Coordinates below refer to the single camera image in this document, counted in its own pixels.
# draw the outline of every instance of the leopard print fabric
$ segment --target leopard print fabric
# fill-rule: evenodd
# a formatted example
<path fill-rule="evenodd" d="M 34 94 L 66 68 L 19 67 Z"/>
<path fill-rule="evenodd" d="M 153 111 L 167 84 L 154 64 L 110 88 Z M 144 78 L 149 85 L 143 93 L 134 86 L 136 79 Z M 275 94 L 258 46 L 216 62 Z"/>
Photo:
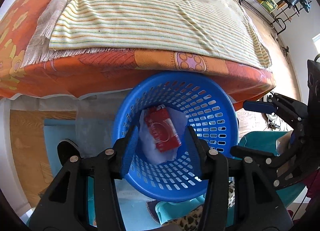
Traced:
<path fill-rule="evenodd" d="M 228 198 L 228 208 L 231 208 L 235 204 L 235 184 L 231 182 L 229 184 L 229 198 Z M 172 219 L 165 222 L 163 226 L 170 224 L 176 224 L 180 227 L 182 231 L 193 231 L 198 229 L 198 225 L 202 216 L 203 206 L 197 207 L 195 210 L 191 211 L 189 214 L 182 218 Z"/>

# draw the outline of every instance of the silver bolt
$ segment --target silver bolt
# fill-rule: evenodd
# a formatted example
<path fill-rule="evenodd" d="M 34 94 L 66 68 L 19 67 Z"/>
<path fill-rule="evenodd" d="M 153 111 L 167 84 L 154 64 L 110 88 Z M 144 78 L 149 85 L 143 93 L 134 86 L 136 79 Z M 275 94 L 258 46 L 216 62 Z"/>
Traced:
<path fill-rule="evenodd" d="M 115 153 L 115 151 L 113 149 L 107 149 L 104 152 L 106 155 L 113 155 Z"/>
<path fill-rule="evenodd" d="M 280 184 L 279 180 L 278 180 L 278 179 L 276 179 L 276 180 L 274 181 L 274 183 L 273 183 L 273 186 L 278 187 L 278 186 L 279 186 L 279 184 Z"/>
<path fill-rule="evenodd" d="M 70 162 L 76 162 L 78 160 L 78 156 L 77 155 L 73 155 L 70 157 Z"/>
<path fill-rule="evenodd" d="M 218 151 L 216 149 L 210 149 L 209 150 L 209 154 L 211 155 L 217 155 L 218 154 Z"/>
<path fill-rule="evenodd" d="M 272 162 L 271 158 L 266 159 L 266 164 L 270 164 Z"/>
<path fill-rule="evenodd" d="M 244 157 L 244 161 L 245 161 L 246 163 L 251 163 L 251 162 L 253 162 L 252 158 L 249 157 L 249 156 Z"/>

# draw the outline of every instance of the teal stool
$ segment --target teal stool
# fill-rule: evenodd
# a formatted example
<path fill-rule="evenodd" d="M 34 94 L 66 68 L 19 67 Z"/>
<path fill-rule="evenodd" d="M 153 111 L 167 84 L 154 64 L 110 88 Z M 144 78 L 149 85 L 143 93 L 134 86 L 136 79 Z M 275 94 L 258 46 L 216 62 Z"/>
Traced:
<path fill-rule="evenodd" d="M 257 131 L 250 132 L 241 138 L 239 146 L 270 152 L 278 155 L 276 151 L 276 140 L 287 132 L 280 131 Z M 285 207 L 289 206 L 305 188 L 303 183 L 297 183 L 290 187 L 277 190 L 277 193 Z M 227 227 L 233 224 L 234 207 L 228 210 Z"/>

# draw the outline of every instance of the red box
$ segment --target red box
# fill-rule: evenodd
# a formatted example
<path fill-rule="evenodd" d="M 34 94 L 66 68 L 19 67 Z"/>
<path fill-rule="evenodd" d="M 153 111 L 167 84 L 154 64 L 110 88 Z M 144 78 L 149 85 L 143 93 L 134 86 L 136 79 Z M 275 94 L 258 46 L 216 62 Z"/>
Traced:
<path fill-rule="evenodd" d="M 181 140 L 164 105 L 149 108 L 144 121 L 156 141 L 156 148 L 160 152 L 165 152 L 181 145 Z"/>

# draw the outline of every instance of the striped fabric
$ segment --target striped fabric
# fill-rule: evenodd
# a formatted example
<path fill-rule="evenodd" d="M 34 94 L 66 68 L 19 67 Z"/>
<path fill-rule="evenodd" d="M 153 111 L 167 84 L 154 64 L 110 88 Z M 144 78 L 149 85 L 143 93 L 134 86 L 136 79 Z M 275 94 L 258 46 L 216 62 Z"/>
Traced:
<path fill-rule="evenodd" d="M 189 52 L 267 68 L 268 51 L 235 0 L 70 0 L 49 48 Z"/>

